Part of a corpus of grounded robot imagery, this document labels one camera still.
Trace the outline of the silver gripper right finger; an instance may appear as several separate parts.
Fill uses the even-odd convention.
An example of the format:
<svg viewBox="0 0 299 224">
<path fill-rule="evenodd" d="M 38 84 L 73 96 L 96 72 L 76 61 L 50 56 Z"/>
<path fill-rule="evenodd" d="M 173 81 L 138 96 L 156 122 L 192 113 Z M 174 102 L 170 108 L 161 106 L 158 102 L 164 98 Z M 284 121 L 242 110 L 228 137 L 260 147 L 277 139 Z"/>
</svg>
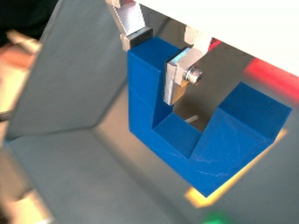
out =
<svg viewBox="0 0 299 224">
<path fill-rule="evenodd" d="M 182 48 L 165 64 L 162 101 L 169 106 L 182 97 L 186 85 L 197 85 L 201 81 L 198 60 L 208 52 L 210 36 L 190 26 L 185 26 L 184 42 L 190 47 Z"/>
</svg>

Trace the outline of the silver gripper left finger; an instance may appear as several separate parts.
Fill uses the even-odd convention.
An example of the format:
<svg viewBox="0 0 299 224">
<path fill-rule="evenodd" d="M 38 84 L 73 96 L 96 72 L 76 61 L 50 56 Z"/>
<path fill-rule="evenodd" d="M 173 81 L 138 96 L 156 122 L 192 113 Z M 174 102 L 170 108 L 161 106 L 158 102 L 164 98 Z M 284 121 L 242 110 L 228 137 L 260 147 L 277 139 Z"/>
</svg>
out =
<svg viewBox="0 0 299 224">
<path fill-rule="evenodd" d="M 122 50 L 126 52 L 153 37 L 153 29 L 145 26 L 141 7 L 134 0 L 105 2 L 120 31 Z"/>
</svg>

